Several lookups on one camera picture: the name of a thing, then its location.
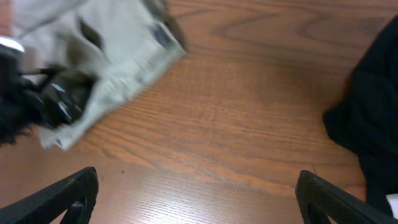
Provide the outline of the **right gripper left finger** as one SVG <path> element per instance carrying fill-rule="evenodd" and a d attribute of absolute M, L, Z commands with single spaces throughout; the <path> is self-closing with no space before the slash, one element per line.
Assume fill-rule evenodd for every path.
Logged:
<path fill-rule="evenodd" d="M 86 167 L 1 209 L 1 223 L 88 223 L 99 191 L 94 167 Z"/>

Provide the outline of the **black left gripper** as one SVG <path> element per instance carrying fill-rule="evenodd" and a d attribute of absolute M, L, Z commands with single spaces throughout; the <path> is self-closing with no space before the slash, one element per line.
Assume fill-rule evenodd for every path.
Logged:
<path fill-rule="evenodd" d="M 1 144 L 14 144 L 31 125 L 55 129 L 71 125 L 84 113 L 93 78 L 59 67 L 31 73 L 19 69 L 25 48 L 1 37 Z"/>

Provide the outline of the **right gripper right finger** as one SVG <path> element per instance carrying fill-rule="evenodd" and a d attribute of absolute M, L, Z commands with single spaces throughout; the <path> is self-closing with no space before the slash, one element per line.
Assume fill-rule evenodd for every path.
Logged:
<path fill-rule="evenodd" d="M 309 170 L 298 177 L 295 195 L 305 224 L 397 224 L 387 216 Z"/>

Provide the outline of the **khaki shorts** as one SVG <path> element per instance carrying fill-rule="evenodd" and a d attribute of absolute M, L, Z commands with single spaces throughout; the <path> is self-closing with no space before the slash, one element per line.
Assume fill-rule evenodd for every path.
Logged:
<path fill-rule="evenodd" d="M 40 128 L 42 147 L 73 146 L 96 122 L 133 100 L 185 53 L 163 0 L 14 0 L 21 68 L 58 67 L 95 78 L 83 116 Z"/>

